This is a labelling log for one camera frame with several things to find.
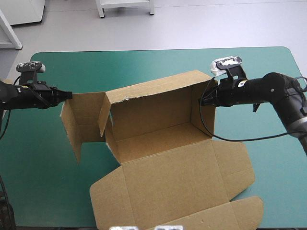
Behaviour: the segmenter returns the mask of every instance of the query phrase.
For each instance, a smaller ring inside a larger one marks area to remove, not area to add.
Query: cardboard box
[[[121,164],[90,188],[100,230],[164,224],[252,230],[260,224],[260,198],[229,202],[254,182],[245,146],[213,141],[202,127],[199,98],[209,79],[195,70],[74,94],[64,104],[61,117],[77,160],[83,142],[104,134]],[[215,108],[204,107],[203,114],[213,130]]]

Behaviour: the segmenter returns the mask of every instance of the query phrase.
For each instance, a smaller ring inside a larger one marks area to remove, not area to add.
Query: silver metal part
[[[293,123],[288,125],[288,127],[286,129],[287,129],[288,132],[307,131],[307,116],[294,121]],[[296,138],[299,138],[302,135],[303,135],[302,133],[291,134],[291,136],[296,137]]]
[[[210,71],[216,77],[226,73],[226,70],[219,69],[217,67],[217,65],[216,65],[217,62],[219,62],[220,65],[225,66],[225,67],[227,67],[229,65],[235,65],[235,64],[241,64],[242,63],[241,59],[238,56],[229,56],[229,57],[218,58],[218,59],[214,60],[210,65]]]
[[[136,226],[114,226],[109,230],[139,230],[139,228]]]
[[[38,73],[45,73],[46,71],[46,66],[42,64],[42,67],[37,71]]]
[[[182,225],[160,225],[156,226],[154,230],[183,230]]]

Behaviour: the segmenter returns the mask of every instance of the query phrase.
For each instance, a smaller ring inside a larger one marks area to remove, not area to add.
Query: cardboard fold
[[[262,215],[262,200],[252,196],[202,210],[162,225],[183,225],[189,230],[254,230],[260,225]]]
[[[220,149],[229,151],[217,153]],[[223,162],[227,154],[235,155],[241,159],[240,164],[245,162],[247,166],[235,166],[235,160]],[[210,139],[123,163],[120,168],[121,177],[126,181],[122,190],[128,191],[127,200],[130,201],[134,221],[141,229],[225,204],[230,200],[229,190],[235,196],[254,181],[248,154],[242,143]],[[241,180],[240,173],[246,172],[245,168],[251,173],[246,174],[246,180]],[[232,183],[227,181],[229,175],[234,179]],[[112,216],[95,191],[113,198],[112,190],[106,192],[105,189],[113,186],[117,186],[113,180],[102,178],[90,189],[96,224],[100,230],[110,227],[103,220]],[[122,201],[114,199],[113,205],[121,206]]]
[[[230,202],[255,181],[245,145],[211,140],[201,123],[199,99],[210,79],[194,70],[74,94],[64,104],[61,118],[77,160],[83,142],[105,140],[121,164],[90,188],[98,229],[257,228],[263,214],[259,198]],[[201,109],[214,132],[215,107]]]

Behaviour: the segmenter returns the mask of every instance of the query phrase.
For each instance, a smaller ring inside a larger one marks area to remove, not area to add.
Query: white cabinet
[[[42,21],[45,0],[0,0],[0,9],[10,25]]]

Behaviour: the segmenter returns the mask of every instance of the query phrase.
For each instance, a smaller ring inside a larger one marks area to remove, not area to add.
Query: gray tile floor
[[[94,0],[46,0],[41,24],[14,28],[21,51],[0,49],[0,76],[34,53],[251,46],[289,48],[307,75],[307,0],[155,0],[148,9],[106,10]]]

